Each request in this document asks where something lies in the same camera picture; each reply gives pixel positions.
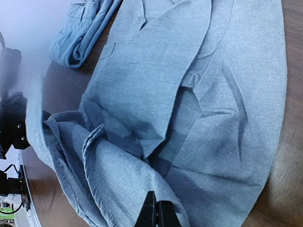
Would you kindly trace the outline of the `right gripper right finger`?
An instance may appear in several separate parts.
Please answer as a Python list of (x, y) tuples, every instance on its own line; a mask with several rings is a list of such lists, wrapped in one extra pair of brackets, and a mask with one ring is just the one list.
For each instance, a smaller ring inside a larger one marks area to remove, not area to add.
[(174, 205), (170, 201), (158, 202), (158, 226), (159, 227), (179, 227), (180, 223), (174, 210)]

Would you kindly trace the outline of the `light blue denim skirt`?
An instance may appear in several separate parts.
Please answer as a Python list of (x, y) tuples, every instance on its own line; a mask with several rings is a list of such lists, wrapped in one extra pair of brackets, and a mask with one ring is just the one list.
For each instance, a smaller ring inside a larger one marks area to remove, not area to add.
[(120, 3), (120, 0), (71, 3), (64, 28), (50, 44), (50, 60), (67, 68), (80, 68)]

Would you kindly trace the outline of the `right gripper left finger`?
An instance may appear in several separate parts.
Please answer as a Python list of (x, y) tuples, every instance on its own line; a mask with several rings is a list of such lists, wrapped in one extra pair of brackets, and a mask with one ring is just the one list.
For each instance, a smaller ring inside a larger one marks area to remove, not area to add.
[(134, 227), (157, 226), (157, 201), (154, 191), (149, 191)]

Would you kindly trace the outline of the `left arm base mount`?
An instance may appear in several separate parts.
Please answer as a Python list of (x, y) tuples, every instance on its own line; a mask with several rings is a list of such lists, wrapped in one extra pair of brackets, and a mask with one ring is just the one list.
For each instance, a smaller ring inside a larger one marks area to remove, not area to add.
[[(6, 172), (12, 166), (14, 167), (16, 173), (18, 174), (17, 178), (7, 177)], [(26, 194), (26, 189), (24, 187), (20, 166), (19, 166), (19, 170), (17, 170), (14, 164), (10, 164), (4, 171), (2, 170), (0, 171), (0, 195), (2, 197), (8, 197), (9, 194), (21, 195), (21, 204), (17, 210), (13, 211), (13, 213), (15, 213), (18, 210), (20, 210), (20, 208), (24, 205), (23, 196)]]

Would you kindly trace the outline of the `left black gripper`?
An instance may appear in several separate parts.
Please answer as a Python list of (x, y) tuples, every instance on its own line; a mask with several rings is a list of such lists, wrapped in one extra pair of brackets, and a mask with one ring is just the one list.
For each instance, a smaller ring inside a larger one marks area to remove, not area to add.
[[(6, 159), (10, 147), (26, 149), (30, 146), (26, 134), (27, 99), (22, 92), (10, 95), (17, 84), (22, 60), (21, 51), (4, 48), (0, 54), (0, 158)], [(42, 110), (42, 121), (52, 114)]]

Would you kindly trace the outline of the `grey shirt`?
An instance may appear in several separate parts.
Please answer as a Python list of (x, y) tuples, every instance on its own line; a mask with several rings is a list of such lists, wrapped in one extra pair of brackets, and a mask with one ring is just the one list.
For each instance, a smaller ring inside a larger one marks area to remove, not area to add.
[(239, 227), (268, 179), (285, 109), (279, 0), (124, 0), (79, 109), (27, 139), (92, 227), (133, 227), (149, 192), (183, 227)]

